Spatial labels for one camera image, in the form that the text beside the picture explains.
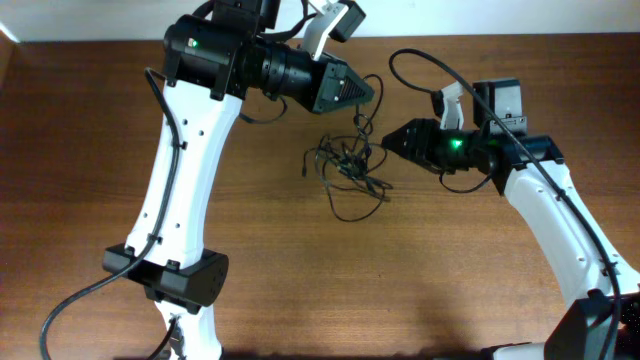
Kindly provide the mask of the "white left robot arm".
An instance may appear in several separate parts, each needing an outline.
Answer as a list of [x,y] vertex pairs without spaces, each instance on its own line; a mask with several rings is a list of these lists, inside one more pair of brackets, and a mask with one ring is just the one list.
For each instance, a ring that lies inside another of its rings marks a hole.
[[147,71],[164,120],[141,213],[106,271],[140,284],[167,329],[157,359],[217,359],[214,301],[229,261],[204,246],[208,200],[226,138],[249,89],[313,114],[369,102],[373,89],[324,49],[365,19],[353,1],[307,1],[293,32],[275,29],[276,1],[208,1],[170,25],[161,72]]

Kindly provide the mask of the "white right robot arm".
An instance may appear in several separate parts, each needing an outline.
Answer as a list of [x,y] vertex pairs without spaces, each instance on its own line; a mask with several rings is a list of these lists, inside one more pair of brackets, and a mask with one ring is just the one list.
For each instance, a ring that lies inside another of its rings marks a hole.
[[562,153],[548,136],[530,136],[515,78],[473,85],[492,119],[475,105],[475,131],[462,128],[454,83],[432,97],[436,116],[414,119],[384,136],[382,146],[426,170],[476,168],[519,212],[550,264],[567,307],[546,341],[480,351],[481,359],[636,359],[639,274],[608,241],[579,197]]

